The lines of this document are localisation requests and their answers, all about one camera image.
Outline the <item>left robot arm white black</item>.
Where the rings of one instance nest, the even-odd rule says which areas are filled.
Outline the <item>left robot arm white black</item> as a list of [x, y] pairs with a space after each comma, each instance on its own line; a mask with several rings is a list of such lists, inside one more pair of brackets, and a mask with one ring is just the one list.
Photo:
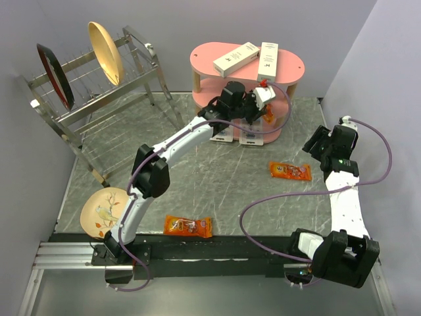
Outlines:
[[267, 105], [276, 96], [269, 86], [257, 86], [247, 92], [245, 86], [230, 81], [219, 96], [211, 99], [194, 119], [180, 131], [152, 147], [139, 147], [126, 193], [128, 202], [116, 224], [104, 237], [107, 257], [118, 265], [129, 260], [128, 244], [154, 199], [170, 186], [170, 169], [191, 148], [210, 140], [232, 125], [236, 119], [253, 124], [266, 114]]

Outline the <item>white razor box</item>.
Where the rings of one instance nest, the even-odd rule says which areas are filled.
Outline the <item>white razor box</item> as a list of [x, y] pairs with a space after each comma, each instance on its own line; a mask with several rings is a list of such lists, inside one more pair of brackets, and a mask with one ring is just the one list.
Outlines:
[[251, 42], [236, 47], [213, 61], [214, 70], [223, 78], [248, 65], [259, 57], [260, 49]]
[[278, 64], [278, 44], [262, 42], [260, 47], [257, 81], [275, 82]]

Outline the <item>blue razor blister pack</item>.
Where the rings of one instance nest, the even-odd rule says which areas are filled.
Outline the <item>blue razor blister pack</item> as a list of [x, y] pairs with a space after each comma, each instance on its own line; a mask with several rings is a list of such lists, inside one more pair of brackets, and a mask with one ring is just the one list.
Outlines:
[[260, 118], [254, 121], [252, 124], [249, 124], [245, 119], [242, 119], [240, 126], [244, 128], [244, 130], [239, 131], [239, 143], [241, 145], [264, 145], [263, 135], [255, 133], [262, 132], [262, 122]]
[[213, 136], [210, 140], [215, 142], [228, 142], [231, 143], [234, 140], [234, 128], [229, 126], [223, 131], [219, 132], [217, 135]]

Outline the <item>pink three-tier shelf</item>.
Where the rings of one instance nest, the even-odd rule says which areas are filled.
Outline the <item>pink three-tier shelf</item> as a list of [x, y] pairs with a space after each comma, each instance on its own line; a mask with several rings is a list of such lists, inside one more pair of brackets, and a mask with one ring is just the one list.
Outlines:
[[[224, 42], [208, 42], [197, 46], [190, 55], [190, 64], [193, 70], [193, 100], [197, 110], [207, 106], [209, 101], [219, 96], [229, 81], [238, 81], [244, 84], [249, 92], [258, 85], [257, 60], [252, 61], [241, 69], [233, 72], [227, 78], [221, 77], [213, 68], [213, 61], [230, 51], [238, 44]], [[294, 53], [279, 49], [275, 83], [286, 88], [288, 96], [293, 96], [297, 83], [305, 73], [303, 61]]]

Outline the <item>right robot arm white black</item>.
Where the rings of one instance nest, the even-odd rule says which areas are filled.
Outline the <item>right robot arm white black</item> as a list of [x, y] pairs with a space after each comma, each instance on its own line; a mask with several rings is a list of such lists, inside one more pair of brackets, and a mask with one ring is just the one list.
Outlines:
[[369, 237], [362, 218], [359, 168], [351, 160], [358, 140], [357, 126], [340, 122], [329, 130], [319, 126], [303, 151], [320, 162], [329, 191], [331, 231], [323, 237], [298, 228], [292, 233], [288, 255], [295, 262], [310, 259], [312, 274], [354, 288], [365, 283], [379, 254], [380, 246]]

